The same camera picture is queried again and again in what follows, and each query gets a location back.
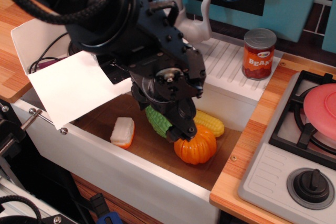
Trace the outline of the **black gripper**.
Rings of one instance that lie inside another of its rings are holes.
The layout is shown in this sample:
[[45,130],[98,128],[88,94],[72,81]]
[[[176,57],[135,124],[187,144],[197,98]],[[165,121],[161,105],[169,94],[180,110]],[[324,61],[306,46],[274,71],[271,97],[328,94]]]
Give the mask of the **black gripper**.
[[191,140],[194,138],[197,133],[194,122],[196,108],[191,98],[178,101],[155,100],[144,92],[144,89],[140,87],[140,83],[134,79],[132,80],[131,92],[138,101],[141,110],[145,110],[150,105],[170,121],[172,126],[166,131],[168,142],[174,143],[179,139]]

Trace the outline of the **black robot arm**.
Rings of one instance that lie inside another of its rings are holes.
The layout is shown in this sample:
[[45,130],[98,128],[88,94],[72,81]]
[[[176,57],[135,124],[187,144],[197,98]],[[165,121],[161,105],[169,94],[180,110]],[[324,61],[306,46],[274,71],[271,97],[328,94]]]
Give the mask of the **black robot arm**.
[[202,96],[206,72],[202,54],[175,27],[174,0],[12,1],[41,21],[64,25],[110,80],[130,78],[140,108],[150,106],[170,122],[170,142],[196,135],[192,99]]

